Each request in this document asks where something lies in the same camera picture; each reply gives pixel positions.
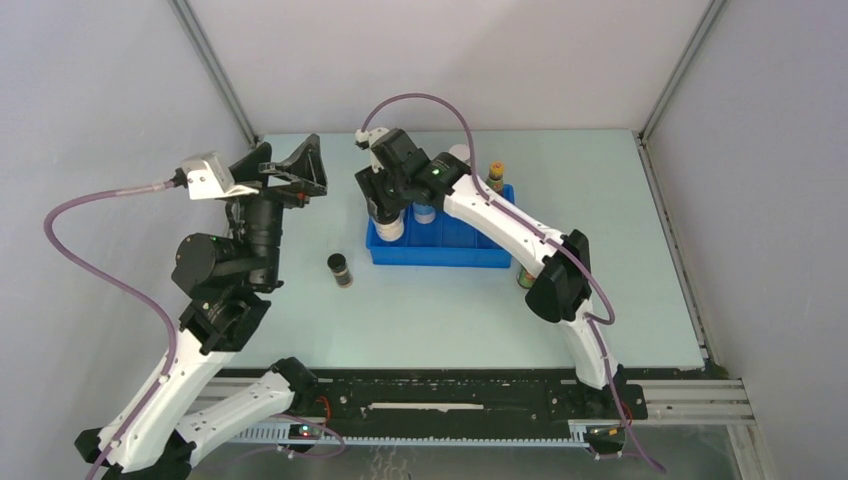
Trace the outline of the black-lid jar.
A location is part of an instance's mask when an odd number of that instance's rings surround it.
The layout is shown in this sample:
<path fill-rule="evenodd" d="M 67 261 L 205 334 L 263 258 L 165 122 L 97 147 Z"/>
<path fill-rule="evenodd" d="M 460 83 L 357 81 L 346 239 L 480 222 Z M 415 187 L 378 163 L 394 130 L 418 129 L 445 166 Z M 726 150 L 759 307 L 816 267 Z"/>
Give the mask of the black-lid jar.
<path fill-rule="evenodd" d="M 378 238 L 383 242 L 396 242 L 402 238 L 405 231 L 406 210 L 389 215 L 378 215 L 373 218 L 374 228 Z"/>

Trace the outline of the silver-lid blue-label jar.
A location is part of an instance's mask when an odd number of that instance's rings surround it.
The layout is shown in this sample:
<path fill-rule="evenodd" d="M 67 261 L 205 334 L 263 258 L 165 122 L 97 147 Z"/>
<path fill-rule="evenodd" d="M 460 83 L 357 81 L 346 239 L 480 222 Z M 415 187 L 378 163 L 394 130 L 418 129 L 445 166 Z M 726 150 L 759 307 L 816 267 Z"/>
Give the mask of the silver-lid blue-label jar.
<path fill-rule="evenodd" d="M 437 217 L 436 209 L 429 205 L 413 203 L 412 212 L 414 220 L 421 225 L 431 224 Z"/>
<path fill-rule="evenodd" d="M 466 165 L 470 164 L 471 154 L 470 148 L 467 145 L 455 144 L 449 148 L 448 152 Z"/>

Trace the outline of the red sauce bottle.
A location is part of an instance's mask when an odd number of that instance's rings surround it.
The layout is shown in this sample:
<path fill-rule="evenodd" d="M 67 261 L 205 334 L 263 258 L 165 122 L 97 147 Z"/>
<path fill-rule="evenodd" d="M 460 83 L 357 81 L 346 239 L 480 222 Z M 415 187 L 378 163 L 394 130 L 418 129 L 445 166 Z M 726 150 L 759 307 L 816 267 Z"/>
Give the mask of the red sauce bottle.
<path fill-rule="evenodd" d="M 529 290 L 534 285 L 536 278 L 524 266 L 521 266 L 516 281 L 522 289 Z"/>
<path fill-rule="evenodd" d="M 504 189 L 505 166 L 502 162 L 492 162 L 489 165 L 486 185 L 495 193 L 501 194 Z"/>

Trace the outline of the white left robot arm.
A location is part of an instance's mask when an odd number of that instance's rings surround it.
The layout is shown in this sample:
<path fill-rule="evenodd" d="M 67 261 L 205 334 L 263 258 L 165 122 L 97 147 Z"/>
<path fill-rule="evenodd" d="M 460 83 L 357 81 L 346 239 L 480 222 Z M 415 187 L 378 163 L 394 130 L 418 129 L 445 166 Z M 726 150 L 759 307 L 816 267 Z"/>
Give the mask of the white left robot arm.
<path fill-rule="evenodd" d="M 75 447 L 109 479 L 184 479 L 218 446 L 254 423 L 315 406 L 317 378 L 299 360 L 273 363 L 253 384 L 198 412 L 191 405 L 240 352 L 269 312 L 279 277 L 283 215 L 327 192 L 320 139 L 309 135 L 286 159 L 259 144 L 231 166 L 214 152 L 184 160 L 169 181 L 193 200 L 221 200 L 229 232 L 194 233 L 177 248 L 173 283 L 188 305 L 169 327 L 158 369 L 106 426 Z"/>

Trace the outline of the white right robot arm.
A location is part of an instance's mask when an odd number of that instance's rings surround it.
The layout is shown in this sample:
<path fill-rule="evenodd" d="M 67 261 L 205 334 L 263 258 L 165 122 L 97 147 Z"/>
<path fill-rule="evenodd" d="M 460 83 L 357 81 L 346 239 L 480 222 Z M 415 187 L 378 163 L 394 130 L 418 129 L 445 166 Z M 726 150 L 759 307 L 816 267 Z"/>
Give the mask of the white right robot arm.
<path fill-rule="evenodd" d="M 537 221 L 485 185 L 471 167 L 466 145 L 429 157 L 399 128 L 359 129 L 355 143 L 370 158 L 355 179 L 377 238 L 400 241 L 410 229 L 407 219 L 418 219 L 424 210 L 429 221 L 451 217 L 508 252 L 534 279 L 525 295 L 528 308 L 563 328 L 577 378 L 585 385 L 585 411 L 596 418 L 616 411 L 622 403 L 613 383 L 619 364 L 606 347 L 597 328 L 602 321 L 592 307 L 594 296 L 604 305 L 609 301 L 591 275 L 587 237 Z"/>

